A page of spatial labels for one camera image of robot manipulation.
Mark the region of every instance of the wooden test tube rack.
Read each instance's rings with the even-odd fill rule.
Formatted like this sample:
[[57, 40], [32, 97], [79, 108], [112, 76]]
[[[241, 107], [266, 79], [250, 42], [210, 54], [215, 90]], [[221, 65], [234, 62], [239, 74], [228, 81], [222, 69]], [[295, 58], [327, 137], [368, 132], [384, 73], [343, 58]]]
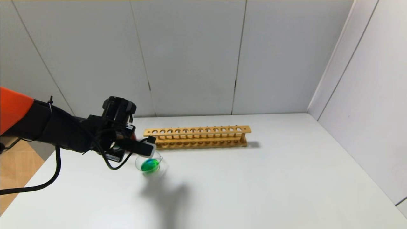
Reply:
[[156, 137], [157, 150], [244, 147], [249, 126], [207, 126], [187, 128], [150, 128], [144, 136]]

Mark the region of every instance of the green liquid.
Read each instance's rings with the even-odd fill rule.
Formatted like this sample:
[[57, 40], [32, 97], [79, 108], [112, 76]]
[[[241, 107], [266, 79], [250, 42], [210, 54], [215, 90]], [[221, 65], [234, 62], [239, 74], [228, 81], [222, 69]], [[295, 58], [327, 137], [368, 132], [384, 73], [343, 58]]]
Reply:
[[141, 171], [146, 174], [154, 173], [160, 168], [160, 162], [157, 159], [147, 159], [141, 165]]

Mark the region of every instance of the robotic arm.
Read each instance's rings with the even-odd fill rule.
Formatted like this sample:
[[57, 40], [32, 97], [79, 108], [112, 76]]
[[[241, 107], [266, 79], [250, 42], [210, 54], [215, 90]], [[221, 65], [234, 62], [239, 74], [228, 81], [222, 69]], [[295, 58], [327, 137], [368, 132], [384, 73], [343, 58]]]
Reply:
[[[152, 157], [155, 152], [154, 137], [136, 140], [136, 128], [131, 125], [136, 105], [123, 98], [109, 97], [103, 103], [102, 116], [89, 115], [87, 119], [53, 106], [52, 97], [45, 103], [3, 87], [0, 102], [2, 136], [50, 143], [56, 146], [57, 153], [59, 147], [83, 153], [93, 150], [112, 170], [119, 169], [132, 153]], [[125, 152], [129, 152], [127, 158], [119, 166], [111, 166], [109, 160], [121, 162]], [[8, 193], [0, 190], [0, 195]]]

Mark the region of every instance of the orange robot arm segment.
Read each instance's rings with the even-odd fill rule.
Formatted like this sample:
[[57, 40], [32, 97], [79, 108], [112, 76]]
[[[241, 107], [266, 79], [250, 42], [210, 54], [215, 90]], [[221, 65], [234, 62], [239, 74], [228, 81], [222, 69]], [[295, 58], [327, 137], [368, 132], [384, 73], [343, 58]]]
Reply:
[[0, 86], [0, 135], [20, 121], [33, 103], [33, 98]]

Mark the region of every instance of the white corner wall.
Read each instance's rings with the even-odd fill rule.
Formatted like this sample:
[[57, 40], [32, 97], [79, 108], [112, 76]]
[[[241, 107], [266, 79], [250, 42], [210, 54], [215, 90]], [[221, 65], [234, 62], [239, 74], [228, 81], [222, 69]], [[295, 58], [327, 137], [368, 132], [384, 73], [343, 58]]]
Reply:
[[306, 112], [352, 0], [248, 0], [233, 114]]
[[100, 115], [111, 95], [134, 102], [136, 116], [173, 116], [305, 112], [352, 0], [15, 5], [22, 20], [0, 28], [23, 32], [2, 42], [4, 86], [40, 100], [29, 92], [60, 89], [62, 108], [80, 117]]
[[378, 0], [355, 0], [353, 2], [341, 36], [308, 107], [308, 113], [316, 120], [321, 116], [345, 72], [377, 2]]
[[319, 119], [394, 203], [407, 196], [406, 9], [405, 0], [379, 0]]

